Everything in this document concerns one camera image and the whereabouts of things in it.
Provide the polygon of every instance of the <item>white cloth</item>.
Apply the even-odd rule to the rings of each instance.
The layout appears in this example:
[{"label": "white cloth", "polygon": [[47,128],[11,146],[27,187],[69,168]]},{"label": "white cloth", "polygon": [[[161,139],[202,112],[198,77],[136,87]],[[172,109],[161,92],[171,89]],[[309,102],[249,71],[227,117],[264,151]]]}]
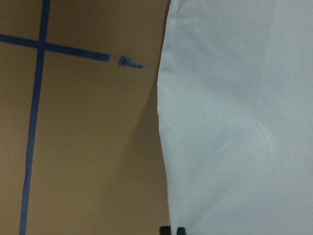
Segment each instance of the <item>white cloth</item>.
[{"label": "white cloth", "polygon": [[172,0],[158,113],[172,234],[313,234],[313,0]]}]

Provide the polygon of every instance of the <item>blue tape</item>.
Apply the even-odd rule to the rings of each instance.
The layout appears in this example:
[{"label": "blue tape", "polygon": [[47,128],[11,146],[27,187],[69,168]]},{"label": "blue tape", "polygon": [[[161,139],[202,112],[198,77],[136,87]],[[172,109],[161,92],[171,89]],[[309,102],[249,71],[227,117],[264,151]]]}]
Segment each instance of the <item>blue tape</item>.
[{"label": "blue tape", "polygon": [[121,58],[119,59],[119,64],[123,66],[138,68],[138,69],[142,69],[144,67],[144,65],[139,65],[135,63],[134,61],[132,61],[130,58],[126,58],[124,55],[122,55]]},{"label": "blue tape", "polygon": [[37,41],[25,39],[25,38],[8,36],[4,34],[0,34],[0,42],[20,45],[20,46],[25,46],[25,47],[32,47],[32,48],[38,47]]},{"label": "blue tape", "polygon": [[46,50],[59,52],[59,53],[67,54],[67,55],[84,57],[84,58],[93,59],[93,60],[105,61],[105,62],[109,62],[110,57],[111,57],[108,54],[102,54],[102,53],[93,52],[89,50],[81,50],[81,49],[76,49],[72,47],[64,47],[64,46],[59,46],[59,45],[51,44],[51,43],[46,44]]},{"label": "blue tape", "polygon": [[26,149],[25,180],[24,180],[24,187],[23,187],[23,194],[22,194],[20,235],[26,234],[30,179],[31,179],[31,170],[32,170],[32,164],[33,164],[33,154],[34,154],[34,144],[35,144],[35,134],[36,134],[36,126],[37,126],[40,89],[41,89],[41,82],[42,82],[42,77],[43,77],[45,42],[46,42],[46,37],[47,37],[49,10],[50,10],[50,0],[43,0],[40,30],[39,30],[39,41],[38,41],[38,50],[37,50],[34,88],[33,88],[33,97],[31,101],[27,149]]}]

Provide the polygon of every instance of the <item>brown surface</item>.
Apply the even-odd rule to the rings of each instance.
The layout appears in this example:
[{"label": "brown surface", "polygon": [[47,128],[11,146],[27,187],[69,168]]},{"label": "brown surface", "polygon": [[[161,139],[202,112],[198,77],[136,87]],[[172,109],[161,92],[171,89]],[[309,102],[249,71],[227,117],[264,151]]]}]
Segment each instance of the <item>brown surface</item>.
[{"label": "brown surface", "polygon": [[[104,63],[46,52],[28,235],[157,235],[160,226],[168,225],[156,90],[168,2],[78,0],[74,7],[72,1],[51,1],[48,42],[109,53],[112,60]],[[15,2],[14,7],[7,2],[1,5],[6,6],[6,16],[0,16],[0,33],[37,39],[34,32],[39,28],[40,10],[36,9],[40,4],[29,11],[26,1]],[[32,29],[23,27],[16,17],[18,11],[32,16]],[[5,173],[0,181],[5,195],[0,197],[5,208],[0,211],[0,234],[4,235],[17,234],[19,226],[36,53],[23,48],[33,51],[32,56],[23,54],[20,63],[7,61],[7,50],[12,48],[18,51],[23,47],[0,43],[1,58],[6,58],[0,62],[6,71],[1,72],[1,84],[12,90],[12,102],[22,99],[27,107],[16,109],[6,102],[7,111],[0,119],[1,140],[11,140],[18,152],[17,160],[0,156],[10,159],[0,166],[1,174]],[[118,67],[121,55],[146,68]],[[26,93],[27,98],[14,99]],[[10,130],[8,120],[19,128]],[[3,149],[12,151],[7,146],[1,146]],[[11,220],[2,220],[6,213],[11,213]]]},{"label": "brown surface", "polygon": [[18,234],[36,50],[0,43],[0,234]]}]

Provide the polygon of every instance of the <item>black object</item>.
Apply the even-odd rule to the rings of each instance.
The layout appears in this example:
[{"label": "black object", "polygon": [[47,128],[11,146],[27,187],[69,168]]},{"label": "black object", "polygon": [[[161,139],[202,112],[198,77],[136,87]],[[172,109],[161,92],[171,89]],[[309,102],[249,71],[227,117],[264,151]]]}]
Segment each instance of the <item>black object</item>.
[{"label": "black object", "polygon": [[[160,227],[160,235],[172,235],[171,234],[171,227],[170,226]],[[186,235],[186,229],[185,228],[178,228],[177,229],[177,235]]]}]

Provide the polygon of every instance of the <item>white fabric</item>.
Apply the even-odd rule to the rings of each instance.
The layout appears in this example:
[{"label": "white fabric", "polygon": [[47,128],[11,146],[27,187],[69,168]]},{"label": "white fabric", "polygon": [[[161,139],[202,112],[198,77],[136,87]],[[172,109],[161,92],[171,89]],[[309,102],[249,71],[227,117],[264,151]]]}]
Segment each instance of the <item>white fabric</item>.
[{"label": "white fabric", "polygon": [[313,234],[313,0],[172,0],[158,113],[172,234]]}]

